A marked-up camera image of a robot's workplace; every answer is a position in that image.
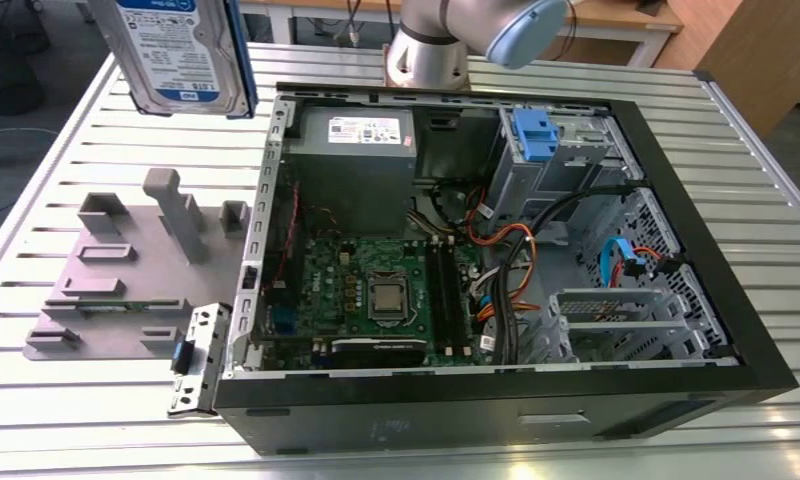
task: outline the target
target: cpu socket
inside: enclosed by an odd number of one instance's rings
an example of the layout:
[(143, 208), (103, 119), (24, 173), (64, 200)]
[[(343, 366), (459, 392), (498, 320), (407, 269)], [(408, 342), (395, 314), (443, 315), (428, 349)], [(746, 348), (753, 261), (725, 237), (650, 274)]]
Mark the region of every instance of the cpu socket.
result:
[(392, 328), (410, 318), (408, 282), (404, 272), (372, 272), (368, 277), (368, 318)]

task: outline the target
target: open computer tower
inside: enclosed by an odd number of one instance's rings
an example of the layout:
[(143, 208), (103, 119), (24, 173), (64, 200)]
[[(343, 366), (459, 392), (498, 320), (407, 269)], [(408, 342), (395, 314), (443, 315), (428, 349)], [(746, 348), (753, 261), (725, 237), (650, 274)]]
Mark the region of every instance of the open computer tower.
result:
[(646, 437), (797, 387), (630, 102), (280, 84), (238, 285), (170, 412), (267, 455)]

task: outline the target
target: light blue robot end cap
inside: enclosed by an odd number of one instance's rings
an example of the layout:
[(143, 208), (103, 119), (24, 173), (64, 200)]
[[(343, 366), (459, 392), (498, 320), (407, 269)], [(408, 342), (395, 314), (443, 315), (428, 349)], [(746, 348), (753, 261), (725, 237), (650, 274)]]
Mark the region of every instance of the light blue robot end cap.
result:
[(517, 15), (490, 44), (490, 62), (517, 69), (537, 59), (563, 26), (566, 1), (539, 0)]

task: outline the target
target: white metal table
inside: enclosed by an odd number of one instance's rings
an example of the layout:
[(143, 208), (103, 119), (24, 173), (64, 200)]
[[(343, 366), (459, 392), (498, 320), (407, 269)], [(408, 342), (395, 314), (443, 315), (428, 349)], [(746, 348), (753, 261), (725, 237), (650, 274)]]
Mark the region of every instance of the white metal table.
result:
[[(112, 58), (0, 230), (0, 474), (179, 478), (606, 480), (800, 478), (800, 388), (646, 440), (262, 459), (218, 419), (167, 420), (168, 361), (29, 362), (28, 329), (63, 268), (88, 192), (151, 204), (152, 166), (199, 202), (255, 197), (278, 81), (379, 85), (378, 51), (251, 45), (254, 120), (135, 112)], [(800, 194), (710, 83), (687, 72), (471, 62), (477, 90), (635, 101), (800, 382)]]

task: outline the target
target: metal bracket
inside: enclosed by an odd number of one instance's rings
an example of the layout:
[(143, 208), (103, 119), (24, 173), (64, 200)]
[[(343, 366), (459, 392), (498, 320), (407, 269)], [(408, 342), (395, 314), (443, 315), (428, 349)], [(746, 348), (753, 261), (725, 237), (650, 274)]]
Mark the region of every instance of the metal bracket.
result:
[(175, 349), (175, 394), (170, 418), (214, 417), (216, 382), (223, 370), (231, 306), (212, 303), (192, 311), (187, 336)]

